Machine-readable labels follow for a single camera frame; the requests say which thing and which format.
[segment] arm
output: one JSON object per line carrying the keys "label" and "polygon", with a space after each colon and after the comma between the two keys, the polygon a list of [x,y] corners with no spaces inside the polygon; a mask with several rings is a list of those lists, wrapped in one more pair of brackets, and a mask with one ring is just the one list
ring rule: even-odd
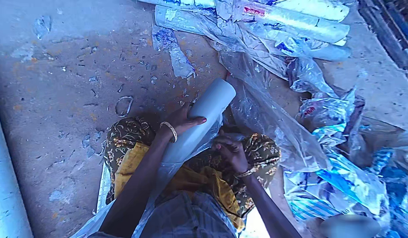
{"label": "arm", "polygon": [[[166,119],[178,135],[207,121],[204,117],[189,120],[187,118],[189,109],[190,105],[186,103]],[[155,186],[157,170],[163,159],[164,150],[172,137],[171,130],[163,125],[123,191],[114,201],[99,231],[116,237],[132,236],[145,210],[150,192]]]}
{"label": "arm", "polygon": [[[220,150],[223,157],[230,162],[234,171],[237,173],[246,172],[250,166],[245,157],[242,143],[223,136],[223,131],[220,132],[220,135],[220,137],[215,139],[215,148]],[[301,238],[297,230],[295,230],[278,206],[276,206],[254,175],[251,174],[242,179],[248,192],[251,194],[251,198],[260,213],[270,237]]]}

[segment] floral pattern fabric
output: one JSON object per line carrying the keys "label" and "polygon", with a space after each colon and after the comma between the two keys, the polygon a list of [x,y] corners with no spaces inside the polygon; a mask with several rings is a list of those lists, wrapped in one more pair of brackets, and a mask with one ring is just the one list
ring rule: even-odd
{"label": "floral pattern fabric", "polygon": [[[128,149],[135,147],[136,142],[150,146],[155,132],[142,117],[129,117],[115,123],[107,134],[104,150],[105,163],[110,171],[111,186],[106,204],[114,200],[115,172],[122,163]],[[253,134],[242,141],[248,163],[256,168],[253,173],[264,188],[267,188],[275,174],[281,153],[276,143],[265,135]],[[238,216],[245,215],[254,208],[249,192],[241,179],[234,176],[230,164],[222,159],[218,151],[205,150],[185,162],[185,165],[200,173],[205,166],[222,172],[222,179],[232,188],[239,203]]]}

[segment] bangle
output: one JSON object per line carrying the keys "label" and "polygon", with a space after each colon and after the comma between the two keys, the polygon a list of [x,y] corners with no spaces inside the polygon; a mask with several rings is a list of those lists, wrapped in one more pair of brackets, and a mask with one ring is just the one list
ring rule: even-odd
{"label": "bangle", "polygon": [[177,141],[177,133],[176,133],[176,131],[175,131],[175,128],[174,128],[172,125],[170,125],[170,123],[168,123],[168,122],[162,122],[162,123],[160,123],[160,128],[161,128],[161,126],[162,126],[163,124],[165,124],[167,127],[169,127],[169,129],[172,131],[173,135],[175,136],[175,141],[172,141],[172,143],[175,143],[175,142]]}
{"label": "bangle", "polygon": [[235,177],[236,178],[242,178],[242,177],[246,177],[246,176],[248,176],[248,175],[251,175],[252,173],[255,173],[255,172],[257,172],[257,170],[258,169],[256,169],[256,168],[251,168],[251,169],[249,169],[249,170],[247,170],[247,171],[245,171],[245,172],[243,172],[243,173],[237,173],[237,174],[235,174]]}

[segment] pipe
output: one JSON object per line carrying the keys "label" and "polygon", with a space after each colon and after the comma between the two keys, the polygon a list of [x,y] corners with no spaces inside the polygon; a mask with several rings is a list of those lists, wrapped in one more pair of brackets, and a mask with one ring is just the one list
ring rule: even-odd
{"label": "pipe", "polygon": [[32,231],[17,184],[0,123],[0,238],[32,238]]}

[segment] concrete floor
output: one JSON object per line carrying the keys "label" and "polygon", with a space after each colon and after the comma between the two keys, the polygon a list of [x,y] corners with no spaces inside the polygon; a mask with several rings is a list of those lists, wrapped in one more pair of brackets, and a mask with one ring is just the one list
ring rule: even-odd
{"label": "concrete floor", "polygon": [[[405,73],[355,7],[346,19],[352,58],[320,66],[328,82],[346,89],[361,79],[367,116],[408,128]],[[35,237],[68,237],[92,217],[102,166],[87,152],[99,153],[105,133],[97,138],[96,132],[120,119],[119,97],[133,96],[130,115],[143,115],[156,128],[181,100],[226,76],[202,36],[177,32],[181,49],[191,50],[190,61],[204,72],[189,85],[175,78],[169,54],[152,48],[153,13],[153,5],[130,0],[0,0],[0,119]],[[38,40],[32,26],[41,15],[51,16],[52,29]],[[180,97],[184,89],[189,98]],[[270,90],[288,113],[297,113],[302,94],[275,76]],[[90,147],[84,148],[86,135]]]}

